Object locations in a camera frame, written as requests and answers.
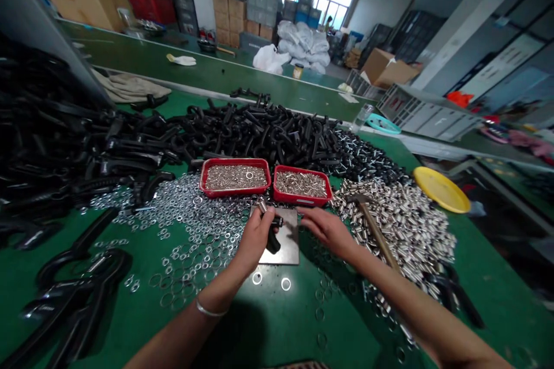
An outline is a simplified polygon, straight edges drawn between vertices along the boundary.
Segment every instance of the hammer handle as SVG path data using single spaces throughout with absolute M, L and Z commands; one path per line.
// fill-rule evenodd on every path
M 392 252 L 388 248 L 387 241 L 385 240 L 385 237 L 381 233 L 381 229 L 379 229 L 379 226 L 375 223 L 375 219 L 373 219 L 373 216 L 371 216 L 371 213 L 369 213 L 369 208 L 367 204 L 360 203 L 360 209 L 362 210 L 362 213 L 365 216 L 365 220 L 367 221 L 369 228 L 371 229 L 371 233 L 373 234 L 373 237 L 375 238 L 375 241 L 377 242 L 379 249 L 385 256 L 387 263 L 392 267 L 394 271 L 397 271 L 398 273 L 400 273 L 400 266 L 392 256 Z

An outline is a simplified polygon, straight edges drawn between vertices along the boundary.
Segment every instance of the red tray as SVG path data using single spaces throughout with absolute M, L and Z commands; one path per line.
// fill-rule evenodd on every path
M 206 189 L 206 180 L 208 179 L 208 169 L 213 165 L 249 165 L 254 167 L 261 167 L 265 172 L 265 179 L 267 180 L 266 186 L 260 187 L 248 187 L 246 189 L 223 189 L 223 190 L 210 190 Z M 201 191 L 206 193 L 209 198 L 233 196 L 238 194 L 257 194 L 263 193 L 271 186 L 271 173 L 269 172 L 269 165 L 264 159 L 209 159 L 202 165 L 202 173 L 200 174 Z
M 275 187 L 278 172 L 311 173 L 311 174 L 315 174 L 316 176 L 322 177 L 325 180 L 325 190 L 327 192 L 327 197 L 318 198 L 318 197 L 310 197 L 310 196 L 295 195 L 295 194 L 280 192 Z M 273 179 L 273 199 L 276 202 L 284 202 L 284 203 L 290 203 L 294 205 L 317 206 L 320 208 L 323 205 L 325 205 L 328 201 L 333 199 L 333 192 L 331 190 L 331 184 L 329 183 L 329 178 L 325 173 L 316 172 L 313 170 L 300 169 L 297 167 L 277 165 L 275 166 L 274 179 Z

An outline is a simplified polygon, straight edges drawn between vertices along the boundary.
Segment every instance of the yellow plate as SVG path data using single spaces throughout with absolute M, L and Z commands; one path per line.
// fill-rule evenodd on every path
M 467 213 L 471 208 L 469 199 L 454 182 L 429 167 L 414 170 L 415 181 L 427 196 L 444 209 L 454 213 Z

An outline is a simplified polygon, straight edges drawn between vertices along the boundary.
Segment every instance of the cardboard box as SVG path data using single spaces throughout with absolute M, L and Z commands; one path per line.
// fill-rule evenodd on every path
M 229 30 L 229 15 L 215 12 L 215 26 L 217 29 Z
M 236 47 L 236 48 L 240 47 L 240 45 L 241 45 L 240 36 L 241 35 L 239 35 L 238 33 L 229 34 L 231 47 Z
M 228 0 L 214 0 L 214 11 L 224 14 L 229 14 Z
M 420 73 L 402 61 L 394 59 L 394 55 L 373 49 L 361 70 L 369 78 L 369 82 L 378 88 L 390 88 L 393 84 L 405 84 Z
M 117 9 L 121 7 L 133 14 L 128 0 L 52 0 L 52 3 L 65 19 L 116 32 L 126 27 Z
M 217 28 L 215 31 L 215 36 L 218 38 L 219 44 L 229 45 L 230 44 L 230 33 L 227 30 Z
M 246 31 L 256 36 L 260 36 L 260 24 L 252 20 L 246 21 Z
M 232 33 L 242 33 L 246 27 L 246 20 L 236 17 L 229 17 L 229 31 Z
M 273 28 L 269 26 L 260 25 L 260 37 L 264 39 L 273 39 Z
M 246 19 L 246 3 L 240 0 L 229 0 L 229 16 Z

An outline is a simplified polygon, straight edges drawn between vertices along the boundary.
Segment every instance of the clear plastic bottle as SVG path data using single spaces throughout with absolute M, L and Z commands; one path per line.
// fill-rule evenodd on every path
M 373 105 L 364 104 L 364 106 L 360 109 L 360 112 L 354 119 L 354 121 L 352 121 L 352 125 L 350 126 L 350 131 L 352 131 L 354 134 L 358 134 L 358 131 L 368 120 L 369 116 L 371 115 L 374 109 L 375 108 Z

